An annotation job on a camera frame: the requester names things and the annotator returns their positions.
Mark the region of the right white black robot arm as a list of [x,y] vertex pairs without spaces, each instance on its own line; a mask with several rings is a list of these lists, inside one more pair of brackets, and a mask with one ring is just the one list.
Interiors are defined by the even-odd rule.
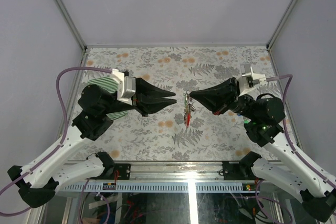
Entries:
[[282,99],[272,94],[250,96],[256,85],[267,81],[265,76],[258,80],[230,78],[217,86],[192,91],[190,97],[214,115],[232,111],[249,119],[244,124],[248,138],[288,167],[273,167],[260,155],[249,152],[239,162],[243,178],[255,176],[276,185],[299,201],[314,219],[326,222],[335,214],[335,176],[289,139]]

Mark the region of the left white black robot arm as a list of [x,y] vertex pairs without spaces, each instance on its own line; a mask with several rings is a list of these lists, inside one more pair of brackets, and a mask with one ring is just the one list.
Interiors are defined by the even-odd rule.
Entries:
[[24,166],[12,166],[8,175],[19,188],[22,200],[37,208],[49,202],[60,189],[84,179],[109,179],[116,171],[107,152],[97,152],[84,162],[64,168],[64,163],[81,148],[93,143],[112,125],[108,114],[136,110],[148,116],[175,104],[174,92],[160,89],[142,78],[126,77],[126,98],[89,84],[78,104],[82,108],[60,140]]

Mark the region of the grey red key ring holder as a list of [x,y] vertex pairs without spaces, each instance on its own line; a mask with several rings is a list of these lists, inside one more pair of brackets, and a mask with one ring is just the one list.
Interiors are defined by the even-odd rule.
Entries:
[[191,114],[195,112],[195,107],[193,106],[193,99],[190,96],[190,92],[186,91],[184,94],[184,124],[186,129],[190,126]]

